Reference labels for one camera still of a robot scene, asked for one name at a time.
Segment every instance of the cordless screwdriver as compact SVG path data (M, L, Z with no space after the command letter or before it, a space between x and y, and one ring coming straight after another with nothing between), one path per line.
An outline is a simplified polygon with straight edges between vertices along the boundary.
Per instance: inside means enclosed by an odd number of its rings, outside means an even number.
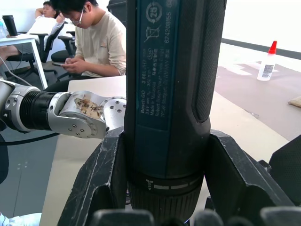
M127 1L128 187L133 208L158 222L186 221L198 201L225 7Z

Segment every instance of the black cup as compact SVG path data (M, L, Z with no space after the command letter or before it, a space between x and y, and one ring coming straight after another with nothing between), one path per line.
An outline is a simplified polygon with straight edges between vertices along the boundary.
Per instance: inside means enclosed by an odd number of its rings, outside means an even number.
M4 20L4 23L6 25L6 28L8 29L8 33L11 37L18 36L16 25L14 22L14 17L12 15L7 15L2 17Z

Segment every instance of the white table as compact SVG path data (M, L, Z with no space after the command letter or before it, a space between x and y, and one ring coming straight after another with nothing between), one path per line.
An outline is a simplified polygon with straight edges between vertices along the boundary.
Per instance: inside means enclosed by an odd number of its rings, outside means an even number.
M39 76L42 82L43 89L47 88L47 81L45 78L45 74L43 71L42 62L39 56L38 48L35 41L34 35L29 34L20 34L18 37L15 38L4 38L0 39L0 46L10 46L10 45L16 45L16 44L23 44L23 43L31 43L32 44L32 52L34 56L34 60L37 64L37 69L39 72Z
M70 82L70 92L80 90L105 97L125 97L126 77ZM213 129L234 137L240 147L256 160L269 161L271 154L287 143L282 136L217 93L214 94L210 118ZM59 136L40 226L57 225L80 167L99 143L97 139ZM207 196L209 191L204 183L196 210L204 208Z

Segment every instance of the red cap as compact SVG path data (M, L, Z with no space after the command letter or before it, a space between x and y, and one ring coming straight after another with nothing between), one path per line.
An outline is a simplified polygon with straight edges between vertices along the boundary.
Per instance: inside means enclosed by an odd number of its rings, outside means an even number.
M277 41L273 41L273 44L268 51L269 54L276 54L276 45L277 45Z

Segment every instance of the tool label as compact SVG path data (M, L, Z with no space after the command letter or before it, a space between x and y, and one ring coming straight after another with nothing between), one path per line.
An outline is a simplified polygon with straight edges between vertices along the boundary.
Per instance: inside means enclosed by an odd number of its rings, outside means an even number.
M137 123L168 130L171 118L179 0L142 0L138 14Z

